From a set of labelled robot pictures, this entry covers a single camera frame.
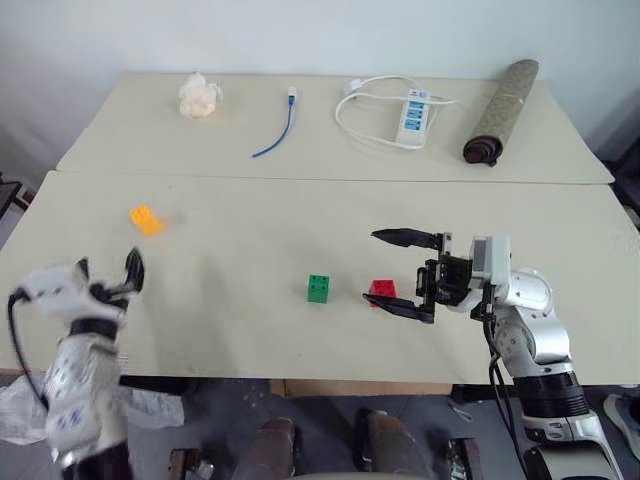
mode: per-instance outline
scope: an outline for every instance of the red block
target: red block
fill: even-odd
[[[371,295],[381,295],[383,297],[394,297],[396,296],[396,286],[393,283],[393,280],[374,280],[371,283],[371,287],[369,288],[369,293]],[[377,308],[377,305],[370,303],[374,308]]]

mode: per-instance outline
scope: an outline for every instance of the orange block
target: orange block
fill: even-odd
[[[151,209],[146,205],[141,205],[138,208],[134,208],[129,212],[131,221],[140,229],[145,235],[154,235],[164,230],[164,224],[158,220]]]

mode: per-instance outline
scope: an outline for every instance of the green toy brick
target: green toy brick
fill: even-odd
[[[329,277],[309,275],[307,301],[313,303],[327,303],[329,298]]]

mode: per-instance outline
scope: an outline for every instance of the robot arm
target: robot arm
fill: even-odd
[[[127,257],[127,279],[105,288],[89,283],[86,259],[73,266],[29,274],[14,292],[9,323],[19,361],[22,357],[13,318],[13,303],[36,303],[62,318],[69,335],[58,345],[42,393],[32,388],[47,409],[46,433],[52,457],[69,479],[130,479],[127,422],[114,389],[120,380],[116,336],[124,326],[128,295],[142,289],[144,267],[136,249]]]
[[[433,323],[436,303],[483,322],[492,365],[502,359],[522,403],[525,432],[539,444],[524,457],[529,478],[622,480],[598,416],[576,378],[569,336],[556,317],[551,288],[535,270],[511,271],[508,236],[476,237],[469,259],[451,256],[450,233],[398,229],[373,236],[438,251],[438,260],[427,260],[418,270],[421,305],[364,297],[390,313],[425,323]]]

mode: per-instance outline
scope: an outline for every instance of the crumpled paper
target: crumpled paper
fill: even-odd
[[[178,91],[180,114],[188,118],[204,118],[216,109],[218,98],[222,100],[222,89],[215,83],[194,72],[187,77]]]

